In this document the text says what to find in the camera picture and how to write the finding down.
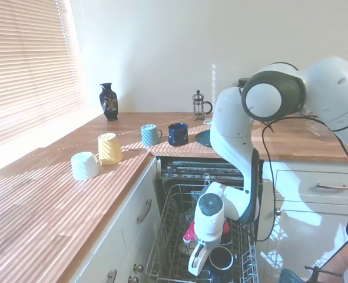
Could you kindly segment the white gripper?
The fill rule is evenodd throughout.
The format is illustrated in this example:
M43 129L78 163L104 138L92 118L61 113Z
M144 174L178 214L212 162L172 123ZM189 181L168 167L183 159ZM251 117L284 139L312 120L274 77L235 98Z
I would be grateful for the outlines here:
M194 276L198 276L202 268L204 267L211 251L219 246L219 244L220 239L213 242L198 241L188 262L189 273Z

